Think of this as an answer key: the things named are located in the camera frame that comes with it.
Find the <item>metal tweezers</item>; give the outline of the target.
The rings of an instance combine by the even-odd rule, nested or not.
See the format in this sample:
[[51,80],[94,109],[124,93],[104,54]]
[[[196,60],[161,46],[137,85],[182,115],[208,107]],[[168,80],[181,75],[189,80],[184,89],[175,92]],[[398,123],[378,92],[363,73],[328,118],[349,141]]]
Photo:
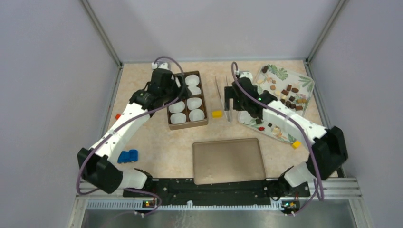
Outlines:
[[222,88],[220,87],[220,83],[217,77],[214,78],[215,81],[215,86],[216,86],[216,90],[217,90],[217,94],[221,103],[221,107],[224,113],[224,116],[226,118],[226,120],[228,122],[232,121],[232,117],[231,117],[231,112],[229,110],[226,110],[226,106],[225,106],[225,97],[224,97],[224,93],[222,91]]

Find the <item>brown chocolate box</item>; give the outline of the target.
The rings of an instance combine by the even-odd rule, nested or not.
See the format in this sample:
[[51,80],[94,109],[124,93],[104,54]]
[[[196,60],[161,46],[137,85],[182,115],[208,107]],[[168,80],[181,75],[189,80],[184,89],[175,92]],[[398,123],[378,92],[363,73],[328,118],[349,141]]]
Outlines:
[[209,122],[200,72],[185,72],[185,85],[192,95],[167,108],[170,130],[205,126]]

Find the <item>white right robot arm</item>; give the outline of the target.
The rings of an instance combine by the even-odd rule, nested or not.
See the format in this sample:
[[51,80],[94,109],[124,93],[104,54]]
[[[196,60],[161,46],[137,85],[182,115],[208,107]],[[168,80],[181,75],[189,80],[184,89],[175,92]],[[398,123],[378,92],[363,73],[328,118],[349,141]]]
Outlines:
[[278,126],[309,151],[306,162],[293,166],[280,176],[278,188],[285,196],[291,196],[304,182],[326,180],[348,159],[340,128],[315,124],[286,107],[271,93],[259,94],[257,86],[247,77],[237,78],[224,88],[225,110],[229,109],[230,101],[234,110],[246,111],[251,117]]

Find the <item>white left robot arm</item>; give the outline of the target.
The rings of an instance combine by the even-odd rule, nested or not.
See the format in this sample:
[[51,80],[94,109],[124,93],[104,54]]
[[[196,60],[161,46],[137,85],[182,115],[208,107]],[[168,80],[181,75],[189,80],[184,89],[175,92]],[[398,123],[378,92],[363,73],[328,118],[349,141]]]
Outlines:
[[79,187],[80,181],[85,180],[95,190],[107,194],[118,188],[134,188],[140,196],[149,195],[153,188],[149,181],[150,175],[139,169],[120,170],[116,166],[117,158],[136,131],[155,112],[188,95],[190,92],[185,83],[184,72],[174,74],[164,68],[153,70],[151,80],[143,89],[132,94],[121,116],[108,132],[89,149],[82,148],[77,153],[80,167],[76,185],[78,194],[85,194]]

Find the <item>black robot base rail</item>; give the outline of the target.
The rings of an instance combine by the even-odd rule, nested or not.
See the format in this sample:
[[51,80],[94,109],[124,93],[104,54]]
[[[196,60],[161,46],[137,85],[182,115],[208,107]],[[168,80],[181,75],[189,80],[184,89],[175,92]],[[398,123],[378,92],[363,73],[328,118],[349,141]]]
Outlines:
[[292,188],[277,179],[196,185],[190,179],[161,178],[146,184],[144,191],[158,195],[164,206],[185,205],[188,201],[195,206],[269,205],[285,198],[310,196],[307,183]]

